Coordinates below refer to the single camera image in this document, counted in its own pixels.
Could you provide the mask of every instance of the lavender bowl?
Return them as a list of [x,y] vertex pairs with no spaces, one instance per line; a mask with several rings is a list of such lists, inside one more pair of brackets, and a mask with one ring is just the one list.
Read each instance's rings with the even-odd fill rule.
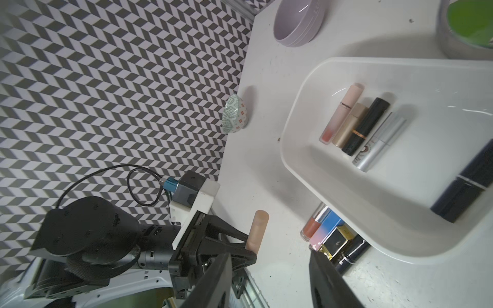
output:
[[301,46],[310,41],[321,26],[325,0],[282,0],[274,20],[274,38],[284,46]]

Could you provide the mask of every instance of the pink lipstick tube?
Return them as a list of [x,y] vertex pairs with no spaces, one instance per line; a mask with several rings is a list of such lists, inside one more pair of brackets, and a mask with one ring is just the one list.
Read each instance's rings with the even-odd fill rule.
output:
[[324,144],[329,144],[332,140],[332,137],[336,135],[337,131],[341,127],[345,118],[351,112],[352,107],[356,104],[359,96],[363,92],[363,89],[360,86],[352,85],[349,87],[346,95],[342,98],[342,101],[337,106],[336,111],[330,118],[329,124],[323,130],[322,135],[320,136],[320,142]]

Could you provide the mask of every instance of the black and white pattern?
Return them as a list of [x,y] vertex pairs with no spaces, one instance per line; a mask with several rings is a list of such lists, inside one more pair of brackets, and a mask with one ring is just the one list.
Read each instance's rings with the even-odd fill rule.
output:
[[[35,233],[74,181],[118,164],[217,179],[225,99],[240,82],[251,25],[220,0],[17,0],[0,20],[0,273],[23,270]],[[128,169],[80,184],[147,223]],[[158,183],[135,174],[134,192]]]
[[256,11],[266,6],[272,0],[244,0],[247,4],[253,7]]

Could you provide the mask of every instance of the white tabletop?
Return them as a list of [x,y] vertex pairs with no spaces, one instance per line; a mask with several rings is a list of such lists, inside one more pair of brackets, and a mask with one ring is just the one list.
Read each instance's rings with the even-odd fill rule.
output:
[[[434,40],[439,0],[331,0],[320,32],[297,48],[273,38],[279,3],[255,18],[238,91],[250,120],[228,136],[213,209],[245,233],[255,211],[267,211],[258,260],[248,269],[270,307],[311,307],[310,252],[299,231],[319,200],[283,166],[279,149],[295,96],[329,57],[444,58]],[[472,248],[434,266],[370,248],[344,278],[366,307],[491,307],[493,230]]]

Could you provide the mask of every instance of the silver mascara tube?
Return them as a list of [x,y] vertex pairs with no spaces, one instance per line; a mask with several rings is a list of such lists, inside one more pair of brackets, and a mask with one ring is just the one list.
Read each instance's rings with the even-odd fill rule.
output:
[[398,137],[398,133],[406,123],[406,119],[391,112],[387,119],[378,127],[370,140],[356,155],[352,164],[363,172],[367,172],[373,163],[382,155]]

